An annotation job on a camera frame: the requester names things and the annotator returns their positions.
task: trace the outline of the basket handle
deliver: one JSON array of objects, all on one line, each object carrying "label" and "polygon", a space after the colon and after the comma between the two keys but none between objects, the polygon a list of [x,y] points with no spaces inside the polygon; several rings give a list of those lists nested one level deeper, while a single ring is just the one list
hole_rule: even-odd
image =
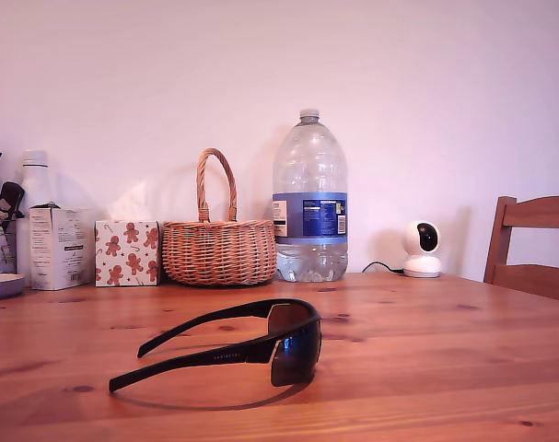
[{"label": "basket handle", "polygon": [[236,221],[236,182],[234,181],[234,174],[230,165],[227,163],[226,157],[217,149],[205,149],[202,155],[199,157],[199,164],[197,165],[197,210],[199,212],[199,221],[209,222],[209,206],[205,201],[205,162],[207,158],[213,155],[215,156],[224,171],[226,172],[227,182],[230,185],[230,210],[228,213],[228,219],[230,221]]}]

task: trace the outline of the wooden chair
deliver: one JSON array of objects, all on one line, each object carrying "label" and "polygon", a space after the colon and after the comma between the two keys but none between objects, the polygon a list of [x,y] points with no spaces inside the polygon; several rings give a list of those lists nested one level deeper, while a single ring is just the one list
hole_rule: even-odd
[{"label": "wooden chair", "polygon": [[483,281],[523,292],[559,299],[559,268],[545,265],[507,265],[512,227],[559,228],[559,196],[517,203],[498,198],[496,217]]}]

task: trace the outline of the bottle cap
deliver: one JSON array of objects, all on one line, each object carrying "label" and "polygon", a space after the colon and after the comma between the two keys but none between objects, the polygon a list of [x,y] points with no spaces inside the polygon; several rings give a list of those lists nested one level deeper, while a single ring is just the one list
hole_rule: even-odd
[{"label": "bottle cap", "polygon": [[304,118],[304,117],[316,117],[319,118],[320,117],[320,111],[317,109],[302,109],[299,112],[299,118]]},{"label": "bottle cap", "polygon": [[48,154],[45,150],[25,150],[23,166],[48,166]]}]

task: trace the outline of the black sunglasses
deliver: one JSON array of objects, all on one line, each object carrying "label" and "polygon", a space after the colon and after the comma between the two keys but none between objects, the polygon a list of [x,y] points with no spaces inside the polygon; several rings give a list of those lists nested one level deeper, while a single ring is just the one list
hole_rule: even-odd
[{"label": "black sunglasses", "polygon": [[111,379],[110,392],[176,368],[245,362],[267,364],[271,357],[271,383],[275,387],[309,382],[313,379],[322,344],[320,314],[314,306],[300,299],[265,299],[207,313],[143,343],[138,350],[138,357],[144,356],[178,334],[210,320],[247,316],[267,318],[268,333],[243,343],[173,357],[152,366],[139,368]]}]

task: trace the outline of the cardboard box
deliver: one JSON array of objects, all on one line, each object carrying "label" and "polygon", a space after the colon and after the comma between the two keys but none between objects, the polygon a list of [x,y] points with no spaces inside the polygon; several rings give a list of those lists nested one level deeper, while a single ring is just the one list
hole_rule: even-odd
[{"label": "cardboard box", "polygon": [[61,290],[92,281],[91,228],[84,211],[29,209],[31,288]]},{"label": "cardboard box", "polygon": [[95,223],[95,285],[157,285],[160,228],[157,221]]}]

